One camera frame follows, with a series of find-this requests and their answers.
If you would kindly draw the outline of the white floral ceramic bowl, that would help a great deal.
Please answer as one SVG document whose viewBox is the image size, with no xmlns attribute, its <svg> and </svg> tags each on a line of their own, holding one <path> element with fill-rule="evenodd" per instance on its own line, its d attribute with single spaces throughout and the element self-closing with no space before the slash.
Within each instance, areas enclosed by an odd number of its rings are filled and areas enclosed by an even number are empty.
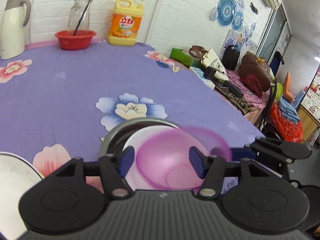
<svg viewBox="0 0 320 240">
<path fill-rule="evenodd" d="M 150 144 L 143 145 L 158 134 L 162 134 L 173 127 L 153 125 L 134 132 L 125 142 L 123 148 L 132 146 L 135 150 L 135 160 L 125 176 L 125 180 L 133 191 L 136 190 L 173 190 L 165 183 L 168 167 L 164 164 L 164 154 Z"/>
</svg>

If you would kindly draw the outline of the purple plastic bowl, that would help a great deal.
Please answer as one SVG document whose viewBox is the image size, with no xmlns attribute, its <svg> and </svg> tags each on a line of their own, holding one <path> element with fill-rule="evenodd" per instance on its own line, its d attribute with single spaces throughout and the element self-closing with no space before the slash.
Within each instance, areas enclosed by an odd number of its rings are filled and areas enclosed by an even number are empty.
<svg viewBox="0 0 320 240">
<path fill-rule="evenodd" d="M 164 164 L 168 167 L 165 183 L 173 187 L 173 190 L 195 190 L 202 183 L 189 162 L 189 148 L 192 146 L 197 147 L 205 156 L 217 155 L 227 161 L 232 160 L 227 142 L 206 128 L 174 128 L 156 135 L 143 146 L 149 147 L 150 144 L 164 154 Z"/>
</svg>

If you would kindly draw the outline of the white floral plate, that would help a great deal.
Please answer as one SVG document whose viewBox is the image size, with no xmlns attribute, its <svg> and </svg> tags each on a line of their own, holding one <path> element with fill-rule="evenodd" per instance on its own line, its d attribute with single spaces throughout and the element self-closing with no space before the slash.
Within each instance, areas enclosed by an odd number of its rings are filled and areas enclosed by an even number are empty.
<svg viewBox="0 0 320 240">
<path fill-rule="evenodd" d="M 1 235 L 18 239 L 26 227 L 20 217 L 20 198 L 43 179 L 31 163 L 18 155 L 1 152 Z"/>
</svg>

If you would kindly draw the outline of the stainless steel bowl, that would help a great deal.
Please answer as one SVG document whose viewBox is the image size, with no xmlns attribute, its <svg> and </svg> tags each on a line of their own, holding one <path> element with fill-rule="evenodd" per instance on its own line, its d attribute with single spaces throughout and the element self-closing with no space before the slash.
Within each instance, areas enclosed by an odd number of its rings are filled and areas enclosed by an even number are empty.
<svg viewBox="0 0 320 240">
<path fill-rule="evenodd" d="M 179 128 L 179 126 L 173 122 L 160 119 L 160 118 L 134 118 L 126 120 L 116 125 L 110 132 L 103 138 L 103 142 L 99 148 L 99 157 L 103 157 L 107 154 L 119 153 L 129 137 L 140 129 L 149 126 L 169 126 L 172 128 Z"/>
</svg>

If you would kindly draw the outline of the purple floral tablecloth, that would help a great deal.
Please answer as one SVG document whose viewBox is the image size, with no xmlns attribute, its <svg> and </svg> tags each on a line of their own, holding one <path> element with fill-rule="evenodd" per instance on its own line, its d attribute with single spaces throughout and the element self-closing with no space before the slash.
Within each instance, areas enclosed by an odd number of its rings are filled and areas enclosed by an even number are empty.
<svg viewBox="0 0 320 240">
<path fill-rule="evenodd" d="M 133 118 L 210 129 L 231 147 L 261 136 L 197 76 L 160 61 L 146 44 L 40 47 L 1 61 L 1 151 L 44 176 L 73 157 L 97 160 L 108 132 Z"/>
</svg>

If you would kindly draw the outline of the brown bag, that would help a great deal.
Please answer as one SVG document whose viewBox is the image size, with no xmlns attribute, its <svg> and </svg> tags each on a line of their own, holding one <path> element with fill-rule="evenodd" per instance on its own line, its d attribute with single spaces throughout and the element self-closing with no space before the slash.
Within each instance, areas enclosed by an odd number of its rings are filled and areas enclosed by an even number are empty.
<svg viewBox="0 0 320 240">
<path fill-rule="evenodd" d="M 249 51 L 241 59 L 238 75 L 240 77 L 254 75 L 258 79 L 263 92 L 270 88 L 272 79 L 269 65 Z"/>
</svg>

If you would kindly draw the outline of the beige paper bag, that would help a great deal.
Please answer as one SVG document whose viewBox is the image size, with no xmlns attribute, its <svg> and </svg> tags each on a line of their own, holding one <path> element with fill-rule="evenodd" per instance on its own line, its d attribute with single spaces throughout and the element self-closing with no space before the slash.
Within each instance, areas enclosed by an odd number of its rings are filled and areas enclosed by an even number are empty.
<svg viewBox="0 0 320 240">
<path fill-rule="evenodd" d="M 205 68 L 209 67 L 213 69 L 214 78 L 220 80 L 221 82 L 229 80 L 225 67 L 212 48 L 210 48 L 210 50 L 203 55 L 201 63 L 205 66 Z"/>
</svg>

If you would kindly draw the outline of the green box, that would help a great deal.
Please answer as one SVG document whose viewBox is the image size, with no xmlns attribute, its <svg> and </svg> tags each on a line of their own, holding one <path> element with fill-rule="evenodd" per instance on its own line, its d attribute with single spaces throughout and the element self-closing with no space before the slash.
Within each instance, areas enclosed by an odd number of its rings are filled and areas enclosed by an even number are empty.
<svg viewBox="0 0 320 240">
<path fill-rule="evenodd" d="M 195 67 L 197 65 L 197 61 L 189 53 L 185 53 L 178 48 L 171 49 L 170 57 L 186 67 Z"/>
</svg>

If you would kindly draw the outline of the red plastic colander basket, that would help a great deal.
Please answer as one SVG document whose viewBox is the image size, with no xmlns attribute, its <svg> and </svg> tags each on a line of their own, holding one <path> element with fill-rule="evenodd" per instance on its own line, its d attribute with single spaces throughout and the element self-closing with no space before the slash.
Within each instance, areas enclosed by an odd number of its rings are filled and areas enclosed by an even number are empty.
<svg viewBox="0 0 320 240">
<path fill-rule="evenodd" d="M 92 30 L 79 30 L 76 35 L 74 31 L 62 30 L 55 33 L 58 44 L 64 50 L 80 50 L 86 49 L 92 41 L 92 38 L 97 34 Z"/>
</svg>

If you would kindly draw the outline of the yellow dish soap bottle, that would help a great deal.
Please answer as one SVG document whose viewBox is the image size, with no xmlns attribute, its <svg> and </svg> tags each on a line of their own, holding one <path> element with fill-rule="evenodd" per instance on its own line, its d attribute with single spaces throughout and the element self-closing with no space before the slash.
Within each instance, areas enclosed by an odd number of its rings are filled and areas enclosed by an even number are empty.
<svg viewBox="0 0 320 240">
<path fill-rule="evenodd" d="M 133 0 L 116 0 L 111 18 L 107 41 L 113 46 L 133 46 L 137 40 L 144 1 L 135 5 Z"/>
</svg>

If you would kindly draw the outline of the black straw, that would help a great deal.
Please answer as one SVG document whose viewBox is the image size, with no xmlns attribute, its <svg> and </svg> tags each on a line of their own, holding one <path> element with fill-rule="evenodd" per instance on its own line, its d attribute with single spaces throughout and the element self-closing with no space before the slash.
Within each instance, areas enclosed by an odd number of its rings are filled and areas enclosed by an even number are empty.
<svg viewBox="0 0 320 240">
<path fill-rule="evenodd" d="M 92 0 L 88 0 L 88 1 L 87 1 L 84 10 L 83 10 L 83 11 L 81 12 L 81 14 L 80 14 L 80 17 L 79 17 L 79 20 L 78 20 L 77 25 L 76 25 L 76 27 L 75 27 L 73 36 L 75 36 L 75 35 L 77 34 L 77 32 L 78 32 L 78 30 L 79 30 L 79 27 L 80 27 L 80 25 L 81 25 L 81 22 L 82 22 L 83 19 L 86 17 L 88 8 L 89 8 L 89 6 L 91 5 L 91 3 L 92 3 Z"/>
</svg>

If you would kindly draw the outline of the white thermos jug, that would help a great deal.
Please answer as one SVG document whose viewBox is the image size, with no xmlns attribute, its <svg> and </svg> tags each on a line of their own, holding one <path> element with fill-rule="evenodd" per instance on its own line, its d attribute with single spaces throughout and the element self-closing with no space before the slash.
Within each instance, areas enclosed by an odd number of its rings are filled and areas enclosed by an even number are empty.
<svg viewBox="0 0 320 240">
<path fill-rule="evenodd" d="M 25 31 L 31 1 L 7 0 L 1 20 L 1 59 L 11 59 L 25 51 Z"/>
</svg>

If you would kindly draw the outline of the clear glass jar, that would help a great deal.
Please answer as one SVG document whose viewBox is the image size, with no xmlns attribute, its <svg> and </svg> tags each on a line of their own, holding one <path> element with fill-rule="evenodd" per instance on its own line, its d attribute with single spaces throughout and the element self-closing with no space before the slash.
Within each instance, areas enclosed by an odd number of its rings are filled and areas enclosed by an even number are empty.
<svg viewBox="0 0 320 240">
<path fill-rule="evenodd" d="M 67 24 L 68 31 L 75 30 L 80 14 L 84 10 L 87 1 L 88 0 L 74 0 L 74 4 L 69 11 L 69 18 L 68 18 L 68 24 Z M 86 17 L 81 22 L 79 30 L 89 30 L 90 8 L 91 8 L 91 5 L 88 8 Z"/>
</svg>

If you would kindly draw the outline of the blue wall decoration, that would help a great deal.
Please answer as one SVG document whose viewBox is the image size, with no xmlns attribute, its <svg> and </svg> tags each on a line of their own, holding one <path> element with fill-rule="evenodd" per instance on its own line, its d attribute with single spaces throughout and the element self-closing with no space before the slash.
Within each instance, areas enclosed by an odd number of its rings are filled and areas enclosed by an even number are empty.
<svg viewBox="0 0 320 240">
<path fill-rule="evenodd" d="M 238 31 L 244 22 L 245 3 L 243 0 L 219 0 L 210 15 L 212 22 L 221 27 L 231 27 Z"/>
</svg>

